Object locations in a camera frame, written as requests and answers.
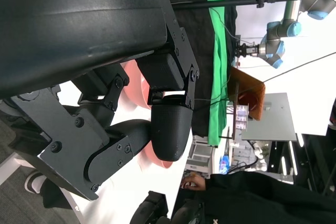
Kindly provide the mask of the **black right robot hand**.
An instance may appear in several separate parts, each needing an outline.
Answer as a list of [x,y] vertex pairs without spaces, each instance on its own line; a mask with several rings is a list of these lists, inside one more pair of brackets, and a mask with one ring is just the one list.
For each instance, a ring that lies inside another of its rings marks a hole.
[[168,218],[166,196],[149,191],[133,214],[131,223],[205,223],[204,204],[197,199],[185,199],[173,217]]

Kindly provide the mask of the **bystander bare hand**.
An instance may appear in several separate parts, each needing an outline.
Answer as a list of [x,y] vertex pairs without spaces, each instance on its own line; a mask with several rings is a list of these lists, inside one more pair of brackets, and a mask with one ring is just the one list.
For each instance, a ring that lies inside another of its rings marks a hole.
[[188,190],[204,191],[206,190],[206,181],[202,176],[192,174],[182,179],[181,187]]

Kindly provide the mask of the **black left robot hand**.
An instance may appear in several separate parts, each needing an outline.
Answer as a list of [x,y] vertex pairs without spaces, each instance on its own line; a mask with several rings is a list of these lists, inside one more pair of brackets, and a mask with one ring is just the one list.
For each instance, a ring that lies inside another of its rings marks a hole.
[[11,148],[87,200],[148,143],[180,159],[198,76],[170,0],[1,0]]

